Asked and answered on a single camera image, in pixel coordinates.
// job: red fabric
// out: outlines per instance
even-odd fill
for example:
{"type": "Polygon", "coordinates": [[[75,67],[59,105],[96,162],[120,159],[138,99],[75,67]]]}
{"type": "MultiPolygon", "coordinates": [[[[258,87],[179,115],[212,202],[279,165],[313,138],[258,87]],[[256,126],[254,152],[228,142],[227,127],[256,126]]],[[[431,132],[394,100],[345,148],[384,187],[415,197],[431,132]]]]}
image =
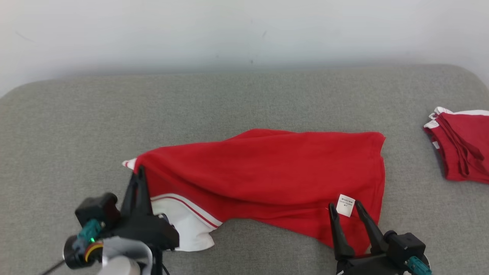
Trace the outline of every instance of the red fabric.
{"type": "Polygon", "coordinates": [[[440,146],[446,178],[489,183],[489,116],[442,113],[436,121],[425,130],[440,146]]]}
{"type": "MultiPolygon", "coordinates": [[[[175,193],[216,219],[245,218],[314,237],[332,246],[328,203],[360,200],[378,223],[384,193],[376,132],[345,134],[254,129],[218,142],[161,147],[137,158],[152,197],[175,193]]],[[[357,254],[369,246],[353,210],[341,216],[357,254]]]]}

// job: wire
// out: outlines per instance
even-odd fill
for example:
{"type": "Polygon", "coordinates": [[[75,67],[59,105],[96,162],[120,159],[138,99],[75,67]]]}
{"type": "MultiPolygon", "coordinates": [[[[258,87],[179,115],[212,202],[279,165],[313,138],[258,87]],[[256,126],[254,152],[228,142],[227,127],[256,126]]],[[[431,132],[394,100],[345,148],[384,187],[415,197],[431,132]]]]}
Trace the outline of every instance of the wire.
{"type": "MultiPolygon", "coordinates": [[[[65,258],[69,258],[69,257],[72,257],[73,255],[75,255],[77,253],[78,249],[76,249],[75,251],[73,251],[72,253],[70,253],[69,255],[67,255],[65,258]]],[[[56,263],[55,265],[53,265],[52,267],[50,267],[48,270],[44,271],[43,273],[41,273],[40,275],[48,275],[50,274],[51,272],[55,271],[56,269],[58,269],[60,266],[62,266],[63,264],[65,263],[65,259],[59,261],[58,263],[56,263]]]]}
{"type": "Polygon", "coordinates": [[[163,270],[165,271],[166,275],[170,275],[170,273],[168,272],[168,269],[166,269],[165,265],[161,264],[161,266],[163,267],[163,270]]]}
{"type": "Polygon", "coordinates": [[[104,247],[104,244],[103,243],[93,243],[91,245],[89,245],[87,247],[87,249],[85,250],[85,255],[84,255],[84,259],[85,261],[88,263],[89,262],[89,257],[90,257],[90,254],[98,249],[98,248],[103,248],[104,247]]]}

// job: care label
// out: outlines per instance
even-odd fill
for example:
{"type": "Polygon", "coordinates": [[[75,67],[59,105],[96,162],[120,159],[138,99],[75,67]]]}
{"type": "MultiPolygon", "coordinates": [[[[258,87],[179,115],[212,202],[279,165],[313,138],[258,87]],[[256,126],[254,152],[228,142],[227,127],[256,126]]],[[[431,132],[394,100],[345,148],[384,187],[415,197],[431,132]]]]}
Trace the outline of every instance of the care label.
{"type": "Polygon", "coordinates": [[[353,211],[353,205],[355,204],[355,200],[340,194],[338,203],[336,204],[336,211],[344,216],[350,217],[353,211]]]}

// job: gray fabric tablecloth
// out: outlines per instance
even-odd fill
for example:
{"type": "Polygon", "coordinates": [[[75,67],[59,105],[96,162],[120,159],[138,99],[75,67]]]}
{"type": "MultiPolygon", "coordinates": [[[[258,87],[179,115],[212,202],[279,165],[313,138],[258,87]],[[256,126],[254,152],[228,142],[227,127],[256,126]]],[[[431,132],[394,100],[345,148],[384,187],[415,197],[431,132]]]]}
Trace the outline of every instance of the gray fabric tablecloth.
{"type": "MultiPolygon", "coordinates": [[[[379,131],[387,140],[379,227],[427,244],[435,274],[489,268],[489,185],[449,182],[422,126],[437,106],[489,109],[488,89],[446,65],[323,71],[85,77],[42,81],[0,99],[0,266],[38,274],[80,228],[87,196],[122,198],[123,160],[147,150],[222,140],[251,128],[379,131]]],[[[332,249],[250,220],[211,234],[215,247],[166,252],[180,274],[334,274],[332,249]]],[[[54,274],[96,274],[97,267],[54,274]]]]}

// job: white wall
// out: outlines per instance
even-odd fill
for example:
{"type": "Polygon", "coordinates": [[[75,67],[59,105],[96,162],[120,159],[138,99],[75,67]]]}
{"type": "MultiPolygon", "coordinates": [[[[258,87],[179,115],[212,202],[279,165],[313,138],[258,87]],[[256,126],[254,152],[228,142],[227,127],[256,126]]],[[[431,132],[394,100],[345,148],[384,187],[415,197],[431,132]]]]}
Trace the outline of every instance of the white wall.
{"type": "Polygon", "coordinates": [[[0,96],[86,74],[450,63],[489,83],[487,0],[0,0],[0,96]]]}

